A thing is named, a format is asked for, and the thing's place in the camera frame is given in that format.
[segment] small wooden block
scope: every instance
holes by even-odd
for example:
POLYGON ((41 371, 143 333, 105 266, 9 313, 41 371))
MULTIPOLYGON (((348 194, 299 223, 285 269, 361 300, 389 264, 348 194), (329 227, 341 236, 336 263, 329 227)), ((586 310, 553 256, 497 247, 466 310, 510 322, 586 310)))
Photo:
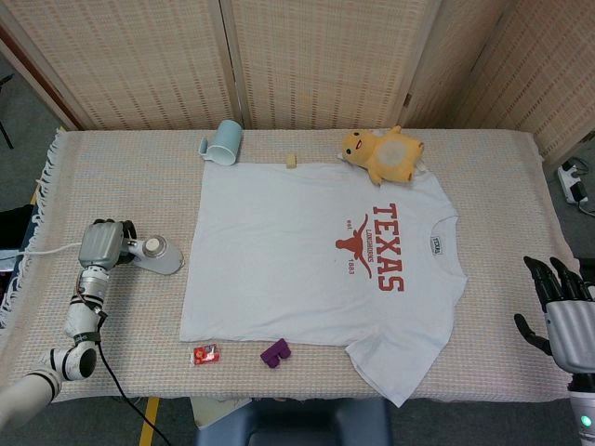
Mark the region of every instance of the small wooden block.
POLYGON ((298 159, 294 153, 289 153, 285 158, 285 167, 288 169, 295 169, 298 167, 298 159))

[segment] shirt tag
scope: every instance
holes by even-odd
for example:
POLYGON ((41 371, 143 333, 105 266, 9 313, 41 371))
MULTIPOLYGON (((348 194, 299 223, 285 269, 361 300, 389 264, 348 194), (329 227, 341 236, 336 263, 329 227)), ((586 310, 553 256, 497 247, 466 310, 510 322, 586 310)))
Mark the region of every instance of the shirt tag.
POLYGON ((443 253, 443 242, 440 240, 440 237, 437 235, 432 235, 430 237, 430 246, 431 252, 436 256, 437 254, 443 253))

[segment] white t-shirt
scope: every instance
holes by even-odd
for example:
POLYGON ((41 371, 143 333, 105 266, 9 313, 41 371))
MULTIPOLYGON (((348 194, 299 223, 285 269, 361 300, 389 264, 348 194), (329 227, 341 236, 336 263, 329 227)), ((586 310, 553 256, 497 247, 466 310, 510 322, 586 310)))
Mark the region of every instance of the white t-shirt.
POLYGON ((467 278, 430 172, 374 186, 348 164, 205 164, 180 340, 347 346, 400 406, 450 337, 467 278))

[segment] light blue mug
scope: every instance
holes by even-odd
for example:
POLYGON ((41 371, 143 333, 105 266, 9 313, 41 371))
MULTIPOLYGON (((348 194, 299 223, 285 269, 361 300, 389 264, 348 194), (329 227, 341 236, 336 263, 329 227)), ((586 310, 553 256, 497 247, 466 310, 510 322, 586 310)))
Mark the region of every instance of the light blue mug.
POLYGON ((217 133, 210 144, 206 138, 201 139, 198 153, 207 161, 232 165, 238 157, 241 140, 242 126, 235 121, 226 119, 219 124, 217 133))

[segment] tablecloth fringe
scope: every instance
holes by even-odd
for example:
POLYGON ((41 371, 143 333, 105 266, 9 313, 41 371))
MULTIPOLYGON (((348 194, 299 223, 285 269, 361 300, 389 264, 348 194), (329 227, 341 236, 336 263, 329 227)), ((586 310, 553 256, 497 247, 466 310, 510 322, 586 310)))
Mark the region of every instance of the tablecloth fringe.
MULTIPOLYGON (((59 128, 47 151, 46 166, 44 167, 41 178, 37 180, 37 183, 39 184, 39 188, 37 188, 37 191, 35 192, 37 213, 31 217, 33 223, 33 235, 31 239, 29 239, 29 243, 24 249, 25 251, 34 250, 40 243, 41 225, 46 221, 47 202, 58 183, 56 179, 57 169, 55 166, 60 163, 60 159, 63 156, 67 135, 68 132, 59 128)), ((25 255, 20 262, 19 271, 8 284, 7 291, 5 292, 4 301, 0 307, 0 352, 3 350, 4 344, 7 341, 7 335, 10 332, 11 326, 11 315, 14 314, 15 302, 20 298, 22 282, 29 273, 30 268, 31 258, 25 255)))

